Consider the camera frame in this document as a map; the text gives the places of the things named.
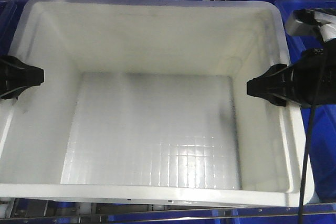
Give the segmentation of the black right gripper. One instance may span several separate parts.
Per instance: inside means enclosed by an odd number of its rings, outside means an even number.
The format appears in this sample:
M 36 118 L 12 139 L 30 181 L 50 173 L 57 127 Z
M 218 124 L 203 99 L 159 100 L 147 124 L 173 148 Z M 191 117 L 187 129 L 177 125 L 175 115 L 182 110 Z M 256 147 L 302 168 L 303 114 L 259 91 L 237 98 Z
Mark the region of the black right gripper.
M 302 108 L 335 104 L 335 56 L 325 48 L 310 48 L 302 52 L 293 67 L 297 104 Z M 291 88 L 291 70 L 281 63 L 247 82 L 249 96 L 281 107 L 287 105 L 287 93 Z

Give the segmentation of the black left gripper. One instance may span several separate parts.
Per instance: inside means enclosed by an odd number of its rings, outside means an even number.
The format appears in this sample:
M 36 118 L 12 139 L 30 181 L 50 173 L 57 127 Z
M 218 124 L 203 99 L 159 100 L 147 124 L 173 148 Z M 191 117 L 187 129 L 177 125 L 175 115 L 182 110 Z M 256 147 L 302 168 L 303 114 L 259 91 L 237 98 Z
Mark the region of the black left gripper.
M 30 66 L 14 56 L 1 58 L 1 98 L 17 99 L 26 89 L 44 82 L 44 70 Z

